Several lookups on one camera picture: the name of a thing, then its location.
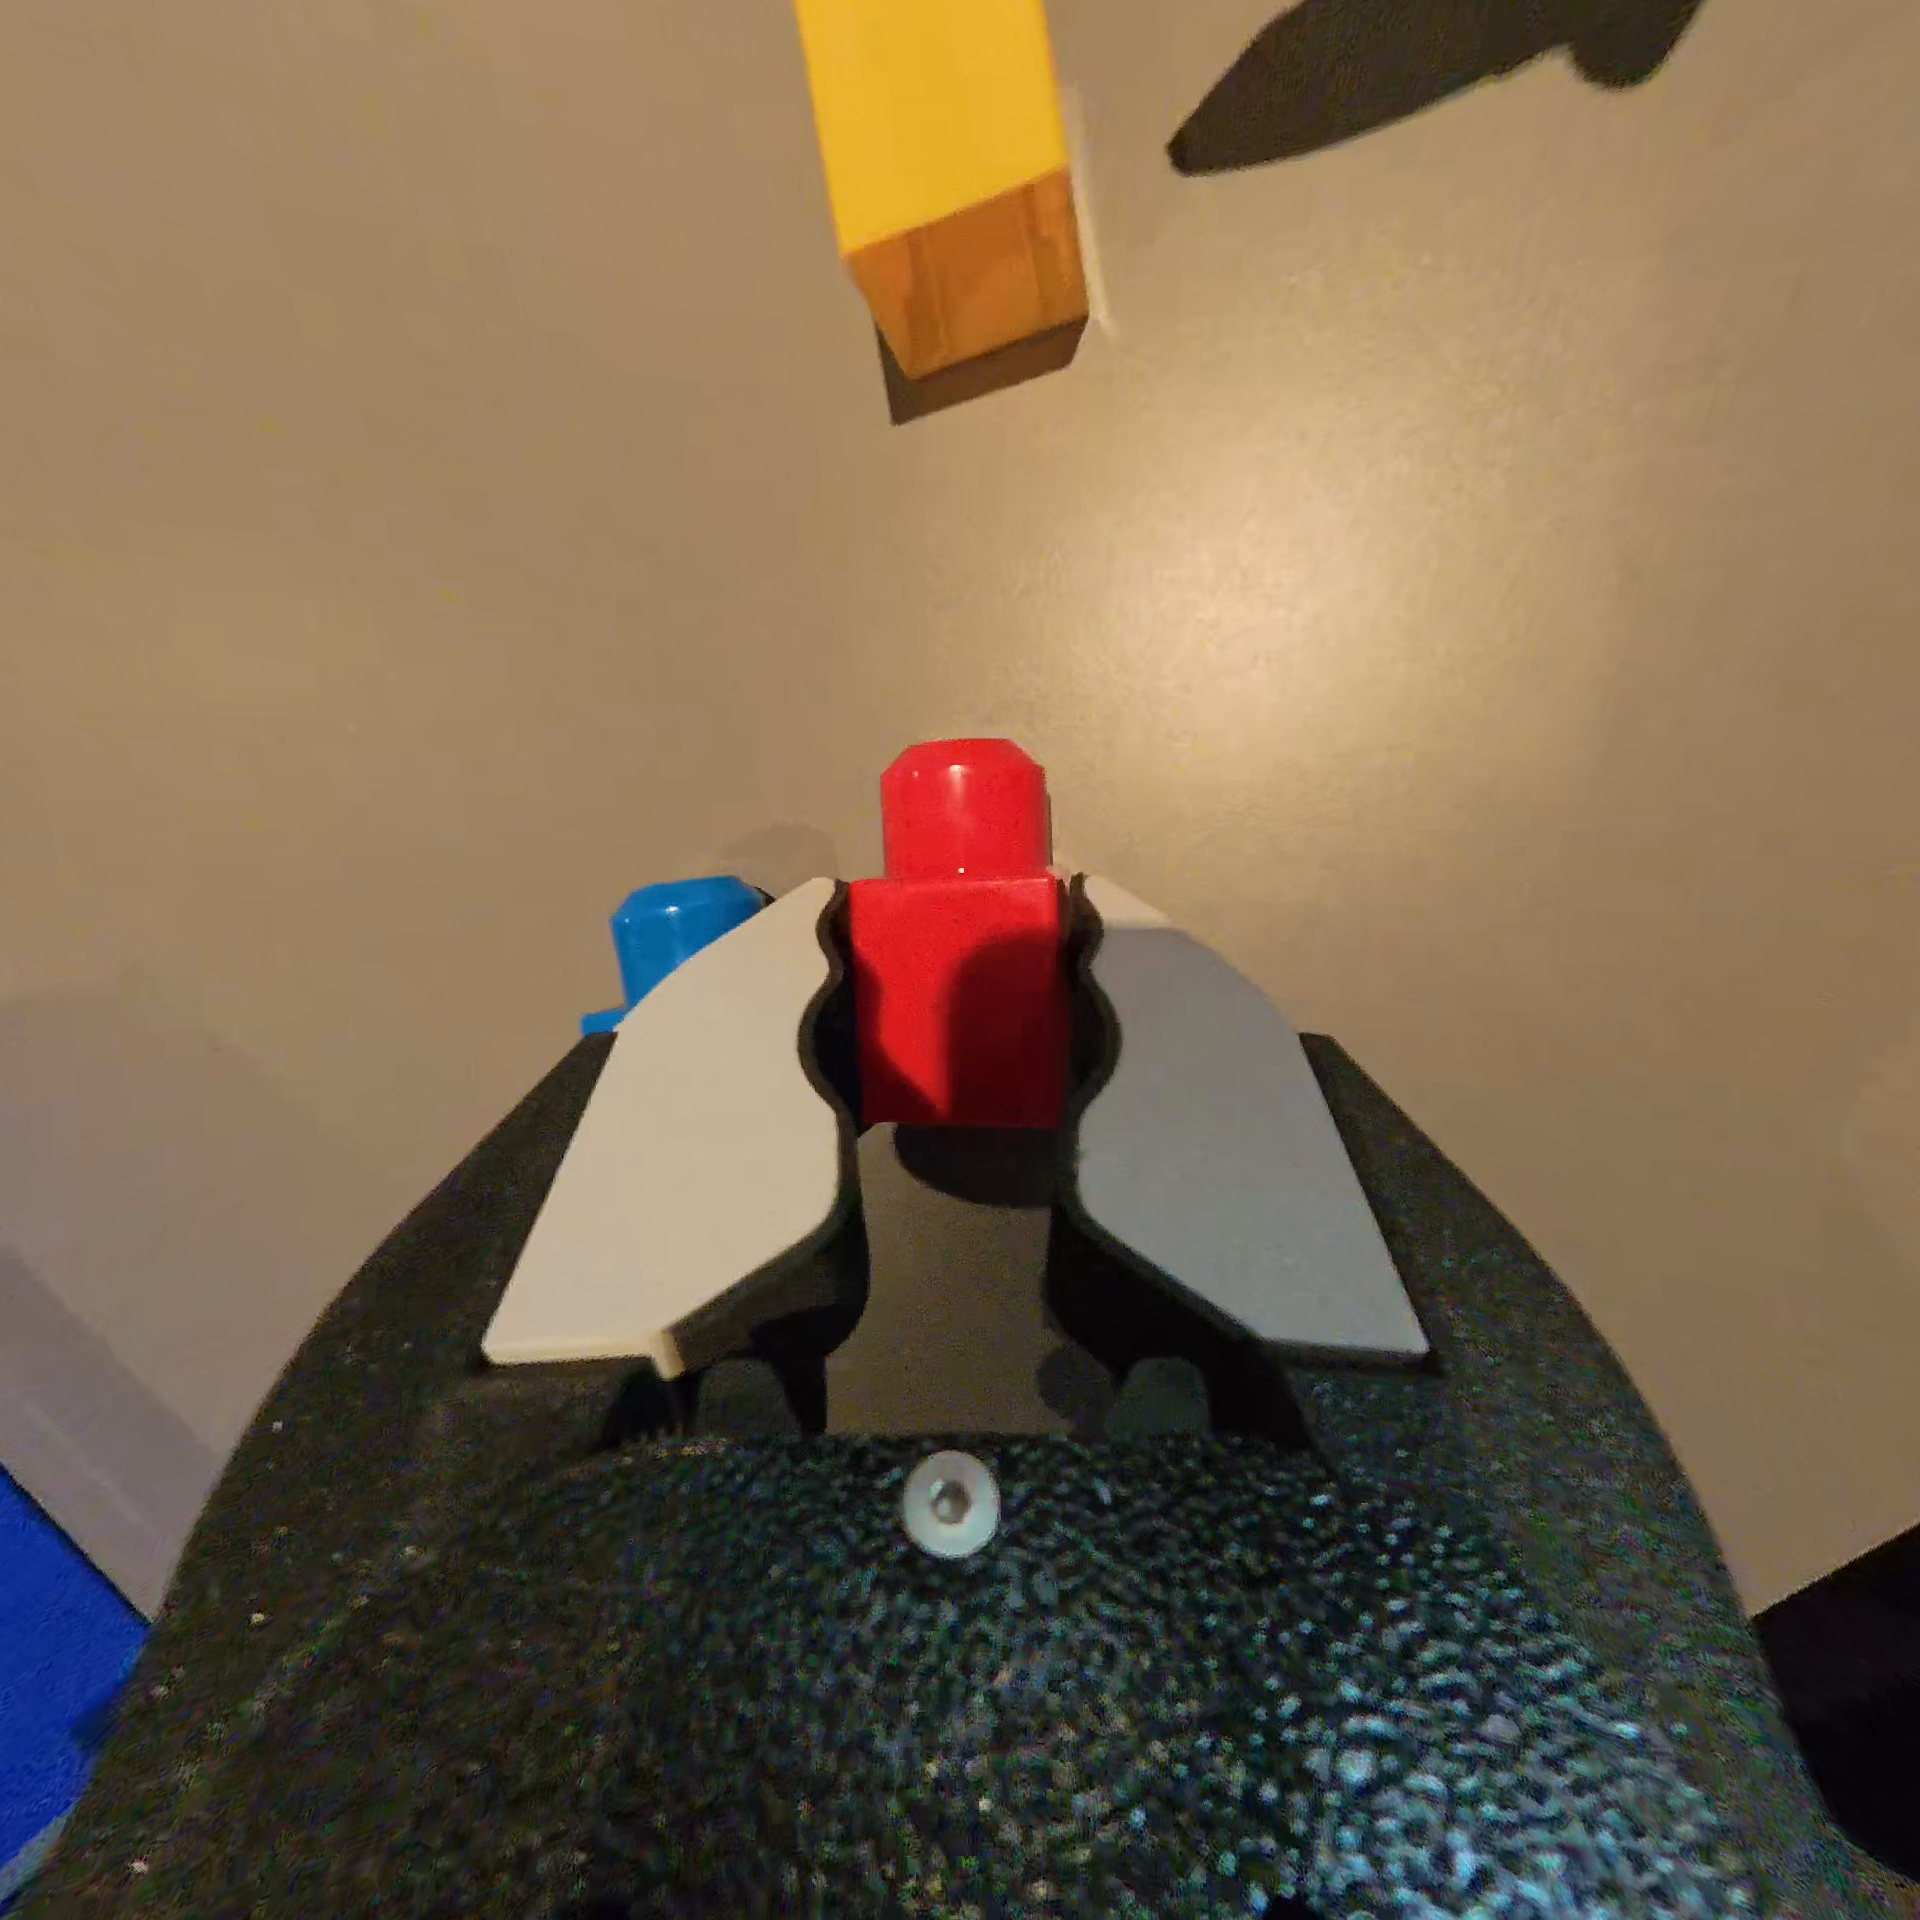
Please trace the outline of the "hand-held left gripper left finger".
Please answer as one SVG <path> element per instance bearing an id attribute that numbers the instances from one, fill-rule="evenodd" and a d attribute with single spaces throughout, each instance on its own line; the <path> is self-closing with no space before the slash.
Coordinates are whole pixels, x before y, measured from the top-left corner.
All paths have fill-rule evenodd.
<path id="1" fill-rule="evenodd" d="M 663 1381 L 822 1362 L 870 1291 L 856 1128 L 815 1046 L 846 886 L 812 877 L 684 958 L 607 1034 L 481 1355 Z"/>

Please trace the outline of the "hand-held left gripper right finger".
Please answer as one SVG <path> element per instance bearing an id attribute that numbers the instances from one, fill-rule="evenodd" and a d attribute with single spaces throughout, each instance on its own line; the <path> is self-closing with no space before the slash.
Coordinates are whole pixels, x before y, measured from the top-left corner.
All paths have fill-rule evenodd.
<path id="1" fill-rule="evenodd" d="M 1304 1040 L 1110 877 L 1072 883 L 1062 1208 L 1097 1248 L 1290 1357 L 1430 1355 Z"/>

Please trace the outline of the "blue mega block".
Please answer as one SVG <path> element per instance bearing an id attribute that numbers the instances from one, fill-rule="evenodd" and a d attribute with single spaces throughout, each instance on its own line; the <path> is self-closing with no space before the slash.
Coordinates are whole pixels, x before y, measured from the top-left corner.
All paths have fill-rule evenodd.
<path id="1" fill-rule="evenodd" d="M 661 879 L 630 891 L 607 918 L 618 998 L 581 1020 L 582 1037 L 615 1030 L 685 960 L 753 918 L 767 902 L 760 886 L 736 875 Z"/>

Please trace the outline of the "red mega block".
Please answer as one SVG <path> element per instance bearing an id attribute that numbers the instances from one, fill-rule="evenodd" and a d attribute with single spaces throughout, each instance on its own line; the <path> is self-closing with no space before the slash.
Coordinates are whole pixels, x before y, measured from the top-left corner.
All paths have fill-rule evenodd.
<path id="1" fill-rule="evenodd" d="M 903 749 L 879 778 L 879 855 L 847 886 L 861 1120 L 1056 1128 L 1066 891 L 1041 766 L 999 735 Z"/>

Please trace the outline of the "blue plastic bin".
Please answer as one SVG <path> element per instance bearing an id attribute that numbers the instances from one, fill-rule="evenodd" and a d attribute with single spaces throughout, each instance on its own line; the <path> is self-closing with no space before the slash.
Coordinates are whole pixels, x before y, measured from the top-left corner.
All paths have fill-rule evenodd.
<path id="1" fill-rule="evenodd" d="M 5 1796 L 45 1796 L 97 1756 L 146 1636 L 143 1615 L 5 1471 Z"/>

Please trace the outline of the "yellow mega block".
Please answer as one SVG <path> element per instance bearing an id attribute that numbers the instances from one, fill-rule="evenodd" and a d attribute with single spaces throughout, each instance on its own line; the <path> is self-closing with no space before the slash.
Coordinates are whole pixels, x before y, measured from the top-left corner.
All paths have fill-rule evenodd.
<path id="1" fill-rule="evenodd" d="M 1088 322 L 1041 3 L 798 3 L 838 256 L 898 373 Z"/>

